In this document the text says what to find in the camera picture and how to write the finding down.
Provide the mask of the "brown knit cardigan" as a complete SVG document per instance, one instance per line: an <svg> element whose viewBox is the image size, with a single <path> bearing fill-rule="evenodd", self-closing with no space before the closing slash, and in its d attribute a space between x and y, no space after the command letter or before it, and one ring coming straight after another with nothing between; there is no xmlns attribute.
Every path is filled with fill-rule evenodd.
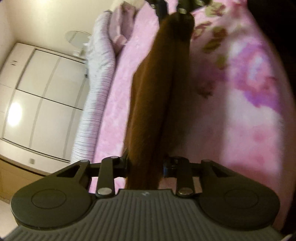
<svg viewBox="0 0 296 241"><path fill-rule="evenodd" d="M157 189L164 162L184 138L194 26L190 13L166 16L133 75L125 133L127 189Z"/></svg>

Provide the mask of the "folded lilac sheets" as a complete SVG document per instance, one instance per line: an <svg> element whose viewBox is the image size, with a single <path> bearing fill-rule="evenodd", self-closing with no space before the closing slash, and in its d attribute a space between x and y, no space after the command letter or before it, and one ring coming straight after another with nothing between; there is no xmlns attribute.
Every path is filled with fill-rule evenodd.
<svg viewBox="0 0 296 241"><path fill-rule="evenodd" d="M132 36L135 13L135 6L126 1L123 1L112 12L109 25L109 37L115 55L121 52Z"/></svg>

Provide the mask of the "white striped duvet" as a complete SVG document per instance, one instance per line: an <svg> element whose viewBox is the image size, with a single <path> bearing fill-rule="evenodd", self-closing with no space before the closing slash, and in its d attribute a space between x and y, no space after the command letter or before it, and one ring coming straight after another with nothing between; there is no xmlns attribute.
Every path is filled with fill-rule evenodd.
<svg viewBox="0 0 296 241"><path fill-rule="evenodd" d="M93 162L104 109L113 80L116 59L109 37L112 12L101 13L95 21L86 51L89 91L79 121L70 162Z"/></svg>

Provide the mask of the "pink floral bed blanket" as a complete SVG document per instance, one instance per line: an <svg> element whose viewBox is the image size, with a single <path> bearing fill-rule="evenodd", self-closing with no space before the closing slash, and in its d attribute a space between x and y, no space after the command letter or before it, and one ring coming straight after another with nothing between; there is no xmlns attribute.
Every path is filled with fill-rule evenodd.
<svg viewBox="0 0 296 241"><path fill-rule="evenodd" d="M295 5L212 1L193 15L193 126L175 155L211 159L273 189L279 230L295 189L294 75L285 65Z"/></svg>

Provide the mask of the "wooden door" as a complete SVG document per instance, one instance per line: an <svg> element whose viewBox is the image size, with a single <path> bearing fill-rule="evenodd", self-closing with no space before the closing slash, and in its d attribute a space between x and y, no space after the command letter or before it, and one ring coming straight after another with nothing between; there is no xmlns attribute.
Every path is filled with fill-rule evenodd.
<svg viewBox="0 0 296 241"><path fill-rule="evenodd" d="M1 178L1 200L9 203L13 195L21 188L43 178L31 171L22 169L1 160L0 166Z"/></svg>

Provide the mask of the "white wardrobe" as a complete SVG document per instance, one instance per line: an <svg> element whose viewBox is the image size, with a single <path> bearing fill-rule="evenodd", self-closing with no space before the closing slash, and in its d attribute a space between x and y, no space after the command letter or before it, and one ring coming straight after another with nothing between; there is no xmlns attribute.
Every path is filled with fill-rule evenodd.
<svg viewBox="0 0 296 241"><path fill-rule="evenodd" d="M1 157L43 175L68 166L88 91L82 60L16 43L1 69Z"/></svg>

